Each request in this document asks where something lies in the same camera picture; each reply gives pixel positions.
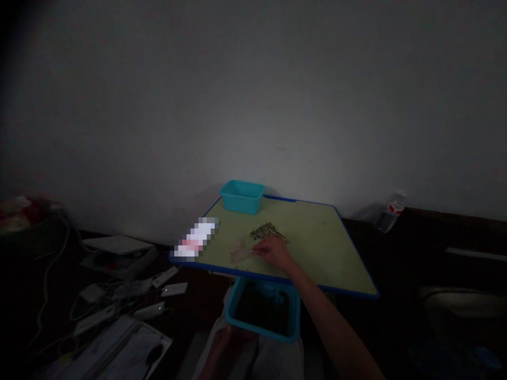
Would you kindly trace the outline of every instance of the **white wall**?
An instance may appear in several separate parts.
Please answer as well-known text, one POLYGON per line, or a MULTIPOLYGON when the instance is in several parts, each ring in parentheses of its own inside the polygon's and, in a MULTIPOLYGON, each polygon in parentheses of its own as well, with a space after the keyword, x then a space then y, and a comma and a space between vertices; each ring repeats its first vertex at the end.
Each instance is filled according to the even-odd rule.
POLYGON ((507 220, 504 2, 169 3, 62 0, 27 23, 3 89, 3 196, 158 242, 229 179, 344 217, 404 190, 507 220))

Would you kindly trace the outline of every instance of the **teal plastic container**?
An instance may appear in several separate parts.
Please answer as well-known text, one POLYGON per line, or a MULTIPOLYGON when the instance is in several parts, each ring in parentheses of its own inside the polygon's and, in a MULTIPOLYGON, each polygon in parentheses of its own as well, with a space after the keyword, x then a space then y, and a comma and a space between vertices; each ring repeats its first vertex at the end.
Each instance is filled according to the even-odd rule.
POLYGON ((264 335, 269 338, 279 340, 283 343, 292 344, 299 337, 299 326, 301 323, 301 298, 292 285, 282 284, 278 282, 271 282, 265 280, 258 280, 247 277, 238 277, 234 287, 232 288, 229 301, 226 306, 226 320, 233 326, 253 331, 254 333, 264 335), (267 298, 274 298, 277 302, 284 302, 284 299, 280 295, 283 291, 288 295, 289 302, 289 321, 287 328, 287 335, 281 335, 274 331, 266 330, 262 327, 258 327, 246 322, 243 322, 236 318, 236 310, 245 289, 245 285, 248 282, 254 282, 256 290, 267 298))
POLYGON ((221 189, 223 206, 226 210, 243 212, 250 215, 257 214, 260 199, 264 194, 264 186, 251 182, 232 180, 221 189))

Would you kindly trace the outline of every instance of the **small table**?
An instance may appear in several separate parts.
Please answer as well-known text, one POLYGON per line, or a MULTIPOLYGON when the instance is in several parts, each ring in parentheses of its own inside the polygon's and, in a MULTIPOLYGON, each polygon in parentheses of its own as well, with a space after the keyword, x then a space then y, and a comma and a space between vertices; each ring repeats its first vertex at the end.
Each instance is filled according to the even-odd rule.
POLYGON ((321 289, 369 299, 379 297, 377 286, 332 205, 265 195, 259 212, 248 215, 226 210, 220 197, 204 216, 219 219, 218 233, 195 262, 181 262, 183 265, 290 283, 285 273, 261 257, 231 263, 232 245, 243 239, 245 249, 250 249, 259 242, 250 237, 250 232, 271 222, 290 241, 287 248, 294 260, 321 289))

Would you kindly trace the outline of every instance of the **white cable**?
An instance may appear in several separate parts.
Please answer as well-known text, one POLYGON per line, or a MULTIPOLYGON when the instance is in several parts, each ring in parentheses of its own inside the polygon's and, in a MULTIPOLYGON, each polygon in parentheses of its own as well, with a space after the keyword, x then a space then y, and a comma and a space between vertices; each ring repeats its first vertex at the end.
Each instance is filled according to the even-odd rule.
POLYGON ((44 308, 48 304, 48 300, 49 300, 49 295, 48 295, 48 274, 49 274, 49 271, 50 271, 51 267, 53 266, 53 264, 60 258, 60 256, 62 255, 63 251, 65 251, 65 248, 67 247, 67 241, 69 240, 69 234, 70 234, 70 225, 69 225, 69 222, 67 222, 67 220, 64 217, 62 217, 62 220, 64 221, 65 225, 67 226, 67 232, 65 234, 65 240, 63 241, 63 245, 62 245, 62 248, 61 248, 60 252, 49 263, 48 267, 46 268, 46 271, 44 272, 44 282, 43 282, 43 286, 42 286, 42 292, 44 294, 44 304, 42 305, 41 309, 39 310, 39 314, 37 315, 37 334, 35 334, 35 336, 31 340, 31 342, 28 344, 28 346, 27 346, 26 349, 28 349, 28 348, 30 348, 32 346, 32 344, 37 340, 37 338, 39 337, 39 335, 40 335, 40 333, 42 331, 41 317, 42 317, 42 313, 44 311, 44 308))
POLYGON ((49 253, 45 253, 43 254, 42 256, 37 256, 36 258, 33 258, 34 260, 38 260, 38 259, 41 259, 43 257, 46 257, 46 256, 49 256, 50 254, 54 254, 54 253, 57 253, 57 251, 53 251, 53 252, 49 252, 49 253))
POLYGON ((51 346, 54 346, 56 343, 60 343, 61 341, 67 339, 67 338, 71 338, 72 337, 72 333, 71 334, 68 334, 68 335, 65 335, 64 337, 61 337, 57 340, 55 340, 54 342, 52 343, 49 343, 47 346, 45 346, 44 348, 41 348, 39 351, 37 351, 36 353, 31 353, 29 356, 28 356, 28 359, 26 360, 27 362, 31 362, 34 358, 38 357, 41 353, 43 353, 44 351, 46 351, 48 348, 50 348, 51 346))
POLYGON ((64 206, 62 204, 59 204, 59 205, 60 206, 59 206, 58 210, 60 211, 61 218, 66 219, 66 222, 69 221, 70 225, 72 226, 72 229, 78 235, 78 243, 81 246, 81 248, 83 248, 85 251, 87 251, 89 253, 94 253, 94 252, 100 251, 99 249, 90 249, 86 245, 83 244, 83 239, 81 238, 81 232, 79 232, 79 229, 76 228, 76 225, 72 222, 72 218, 69 216, 69 213, 67 212, 67 210, 65 210, 64 206))

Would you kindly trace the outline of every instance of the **blue table edge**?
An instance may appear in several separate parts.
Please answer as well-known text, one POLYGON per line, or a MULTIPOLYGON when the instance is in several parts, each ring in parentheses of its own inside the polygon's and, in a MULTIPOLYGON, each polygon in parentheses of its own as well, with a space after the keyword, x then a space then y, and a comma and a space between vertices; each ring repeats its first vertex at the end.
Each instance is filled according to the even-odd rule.
MULTIPOLYGON (((222 198, 222 196, 220 196, 215 201, 215 203, 213 203, 213 205, 208 209, 208 211, 206 211, 206 213, 202 217, 205 217, 211 211, 211 209, 213 207, 215 207, 215 205, 218 203, 218 201, 221 198, 222 198)), ((362 292, 358 292, 358 291, 354 291, 354 290, 341 289, 341 288, 333 288, 333 287, 328 287, 328 286, 318 285, 318 284, 317 285, 318 285, 319 288, 321 288, 322 290, 325 290, 325 291, 330 291, 330 292, 334 292, 334 293, 342 293, 342 294, 346 294, 346 295, 350 295, 350 296, 355 296, 355 297, 360 297, 360 298, 366 298, 366 299, 370 299, 370 300, 379 299, 380 292, 379 292, 379 289, 377 288, 377 284, 375 284, 375 281, 373 280, 373 277, 371 276, 370 271, 368 270, 368 267, 364 263, 363 257, 359 253, 357 247, 355 246, 354 241, 350 237, 350 234, 347 231, 347 228, 345 227, 345 225, 343 224, 343 221, 342 221, 342 219, 340 217, 340 214, 338 213, 338 210, 336 209, 335 206, 327 204, 327 203, 300 201, 300 200, 297 200, 297 199, 282 198, 282 197, 277 197, 277 196, 273 196, 273 195, 264 195, 264 198, 278 200, 278 201, 284 201, 284 202, 315 203, 315 204, 321 204, 321 205, 324 205, 324 206, 331 206, 331 207, 333 207, 334 210, 336 211, 336 214, 338 215, 338 218, 340 218, 340 221, 342 222, 343 228, 345 228, 345 231, 347 232, 347 235, 349 236, 349 239, 352 242, 352 245, 354 246, 355 251, 358 253, 359 258, 361 259, 361 262, 363 263, 363 266, 366 269, 366 272, 367 272, 368 276, 370 277, 370 280, 371 280, 373 286, 375 287, 375 290, 377 291, 377 294, 372 294, 371 295, 371 294, 368 294, 368 293, 362 293, 362 292)), ((270 275, 268 276, 267 274, 253 273, 253 272, 250 272, 250 271, 243 271, 243 270, 239 270, 239 269, 230 269, 230 268, 219 267, 217 265, 211 265, 211 264, 202 264, 202 263, 198 263, 198 262, 180 261, 180 260, 175 260, 175 257, 171 257, 171 255, 169 255, 169 261, 171 261, 173 263, 177 263, 178 265, 184 265, 184 266, 190 267, 190 268, 205 269, 205 270, 210 270, 210 271, 214 271, 214 272, 220 272, 220 273, 230 274, 230 275, 233 275, 233 276, 239 276, 239 275, 240 276, 247 276, 247 277, 254 278, 254 279, 257 278, 257 279, 260 279, 260 280, 285 283, 285 284, 289 284, 289 285, 292 284, 289 279, 282 278, 282 277, 276 277, 276 276, 270 276, 270 275)))

